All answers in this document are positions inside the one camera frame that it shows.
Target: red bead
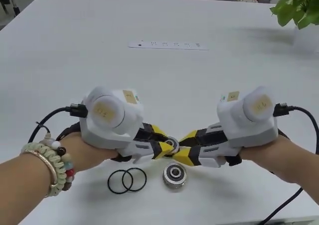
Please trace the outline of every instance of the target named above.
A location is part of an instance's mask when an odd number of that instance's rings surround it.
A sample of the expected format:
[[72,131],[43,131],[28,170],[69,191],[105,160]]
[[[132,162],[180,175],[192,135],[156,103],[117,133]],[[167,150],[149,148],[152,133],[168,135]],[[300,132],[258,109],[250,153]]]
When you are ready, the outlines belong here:
[[74,169],[67,170],[65,173],[67,177],[72,177],[74,175]]

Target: label sticker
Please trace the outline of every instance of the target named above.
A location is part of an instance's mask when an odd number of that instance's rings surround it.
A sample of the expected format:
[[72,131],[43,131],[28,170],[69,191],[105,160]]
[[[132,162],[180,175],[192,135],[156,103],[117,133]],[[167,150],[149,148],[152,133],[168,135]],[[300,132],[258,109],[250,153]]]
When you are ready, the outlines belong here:
[[115,117],[115,111],[102,102],[97,102],[95,104],[93,112],[102,117],[108,123],[111,123]]
[[269,107],[272,107],[273,103],[267,95],[262,95],[258,100],[252,105],[252,109],[256,114],[264,112]]
[[136,99],[132,91],[123,90],[124,97],[128,103],[137,104]]
[[227,101],[228,102],[236,101],[238,100],[238,97],[239,97],[239,92],[230,92],[228,94]]

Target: gold bracelet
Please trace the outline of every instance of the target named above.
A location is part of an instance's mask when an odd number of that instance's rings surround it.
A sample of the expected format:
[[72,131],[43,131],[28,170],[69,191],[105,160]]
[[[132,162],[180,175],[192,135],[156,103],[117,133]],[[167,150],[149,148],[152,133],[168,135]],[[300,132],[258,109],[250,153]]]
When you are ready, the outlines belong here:
[[50,161],[47,158],[45,158],[42,154],[40,154],[37,151],[26,150],[23,153],[29,153],[29,154],[35,155],[36,157],[41,159],[45,163],[45,165],[49,168],[49,170],[50,170],[50,172],[51,172],[51,174],[53,176],[53,184],[50,184],[50,191],[48,193],[48,194],[50,194],[51,190],[54,189],[58,185],[58,175],[57,175],[57,173],[55,171],[55,168],[53,167],[53,165],[50,163]]

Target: white motor housing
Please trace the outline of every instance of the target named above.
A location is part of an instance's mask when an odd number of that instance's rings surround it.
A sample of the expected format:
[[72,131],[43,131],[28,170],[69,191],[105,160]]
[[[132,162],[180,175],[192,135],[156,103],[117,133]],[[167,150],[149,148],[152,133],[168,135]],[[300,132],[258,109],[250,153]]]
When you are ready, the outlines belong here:
[[124,149],[143,122],[144,107],[135,90],[96,87],[86,98],[86,118],[80,118],[83,140],[104,149]]
[[252,147],[269,143],[278,137],[275,103],[266,87],[249,94],[239,91],[221,96],[217,115],[229,147]]

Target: white table surface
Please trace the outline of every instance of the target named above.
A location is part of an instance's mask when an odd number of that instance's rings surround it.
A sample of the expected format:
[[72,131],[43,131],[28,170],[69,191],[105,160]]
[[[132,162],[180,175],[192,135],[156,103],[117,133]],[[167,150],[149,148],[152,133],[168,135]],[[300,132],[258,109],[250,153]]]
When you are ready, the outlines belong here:
[[[19,153],[35,121],[80,102],[96,85],[137,89],[145,122],[176,138],[217,122],[221,92],[258,85],[319,119],[318,56],[293,52],[292,35],[293,25],[280,28],[267,4],[35,0],[0,32],[0,161]],[[127,47],[138,40],[199,42],[210,51]],[[58,135],[73,122],[65,113],[48,126]],[[296,143],[315,149],[305,115],[294,112],[280,118],[279,126]],[[167,163],[141,165],[147,186],[115,195],[106,186],[108,176],[132,165],[107,161],[78,174],[69,192],[45,199],[22,224],[244,224],[264,219],[298,189],[245,161],[220,169],[187,167],[187,185],[172,193],[162,183]],[[119,178],[112,183],[117,185]],[[319,207],[303,192],[276,218],[314,216]]]

